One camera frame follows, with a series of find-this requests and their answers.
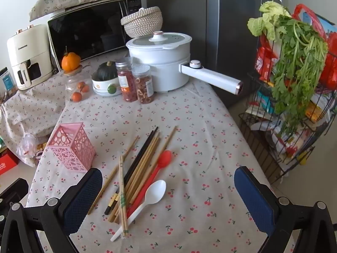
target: red plastic spoon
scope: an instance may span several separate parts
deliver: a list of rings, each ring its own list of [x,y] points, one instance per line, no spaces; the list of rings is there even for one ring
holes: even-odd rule
[[[127,211],[127,217],[130,217],[130,215],[137,209],[137,207],[140,205],[142,199],[145,196],[146,190],[149,188],[149,186],[152,184],[154,178],[156,177],[158,171],[161,168],[167,167],[172,159],[172,153],[169,150],[165,150],[158,158],[157,166],[150,175],[150,177],[146,180],[142,190],[139,192],[138,196],[136,197],[136,200],[132,204],[132,206]]]

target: microwave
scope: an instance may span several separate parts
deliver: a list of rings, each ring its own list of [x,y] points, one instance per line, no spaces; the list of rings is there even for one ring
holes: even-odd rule
[[[48,21],[53,66],[61,70],[66,50],[85,60],[124,47],[130,37],[120,20],[141,7],[146,0],[100,0],[53,16]]]

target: blue gripper pad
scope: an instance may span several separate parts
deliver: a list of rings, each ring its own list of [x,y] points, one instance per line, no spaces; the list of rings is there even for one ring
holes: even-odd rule
[[[94,168],[90,170],[95,171],[84,183],[81,183],[82,180],[79,181],[77,186],[82,186],[80,191],[63,212],[63,231],[67,236],[79,230],[92,203],[102,188],[103,178],[101,172]]]
[[[234,184],[258,229],[261,232],[267,233],[270,237],[275,229],[275,219],[274,210],[260,191],[261,186],[265,185],[260,184],[247,167],[236,169]]]

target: red box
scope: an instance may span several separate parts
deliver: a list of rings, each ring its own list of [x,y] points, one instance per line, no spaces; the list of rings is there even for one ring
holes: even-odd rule
[[[16,157],[9,149],[5,149],[0,153],[0,175],[15,167],[18,162],[18,157]]]

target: jar label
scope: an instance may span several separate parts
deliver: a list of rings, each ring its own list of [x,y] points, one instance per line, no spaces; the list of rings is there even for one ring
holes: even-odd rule
[[[153,95],[152,78],[149,79],[145,84],[146,84],[146,91],[148,93],[148,97],[151,97]]]
[[[13,88],[13,83],[12,83],[10,75],[6,75],[5,77],[2,78],[2,80],[7,90],[11,90]]]
[[[127,82],[127,77],[126,76],[118,76],[118,80],[119,80],[119,85],[121,86],[121,90],[123,92],[129,92],[129,84]]]

